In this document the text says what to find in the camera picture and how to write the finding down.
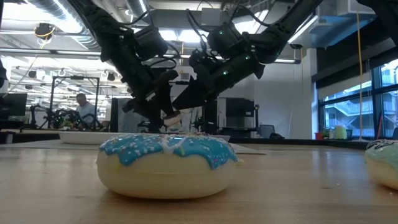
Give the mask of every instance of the computer monitor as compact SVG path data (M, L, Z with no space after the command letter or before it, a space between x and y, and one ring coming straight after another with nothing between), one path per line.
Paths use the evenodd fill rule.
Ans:
M9 116L25 116L27 93L0 94L0 119Z

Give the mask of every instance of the person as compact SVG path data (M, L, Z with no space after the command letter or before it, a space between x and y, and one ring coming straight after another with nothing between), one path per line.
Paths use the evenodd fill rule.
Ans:
M86 95L84 93L77 94L76 101L79 104L79 106L76 108L76 111L79 112L81 118L88 114L95 114L95 106L87 101ZM83 120L90 125L93 122L93 117L87 116Z

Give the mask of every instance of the white icing drizzle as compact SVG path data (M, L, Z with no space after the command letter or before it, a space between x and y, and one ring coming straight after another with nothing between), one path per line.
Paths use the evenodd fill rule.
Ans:
M169 146L169 140L167 140L167 138L164 136L160 140L160 146L162 146L164 153L171 155L171 154L173 154L174 150L176 150L176 149L178 149L179 147L182 146L182 144L184 143L185 140L187 140L187 137L184 137L177 144L175 144L173 146Z

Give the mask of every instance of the blue frosting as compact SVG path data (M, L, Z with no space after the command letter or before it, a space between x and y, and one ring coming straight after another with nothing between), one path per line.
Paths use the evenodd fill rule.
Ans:
M124 166L152 153L172 153L180 157L199 155L207 160L211 169L225 164L228 159L238 161L226 141L211 136L128 134L112 137L99 149L109 156L117 154L120 163Z

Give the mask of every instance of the ductwork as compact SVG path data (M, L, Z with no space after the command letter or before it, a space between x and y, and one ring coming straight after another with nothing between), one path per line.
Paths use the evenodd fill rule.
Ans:
M89 36L72 37L88 50L100 51L101 47L90 35L89 30L81 21L76 10L66 0L27 0L28 3L36 8L53 15L57 19L55 24L67 33L79 33Z
M132 15L135 18L139 17L144 12L146 12L147 6L149 6L146 0L126 0L126 1L127 1L127 7L132 12ZM147 16L144 17L142 20L149 23L149 18Z

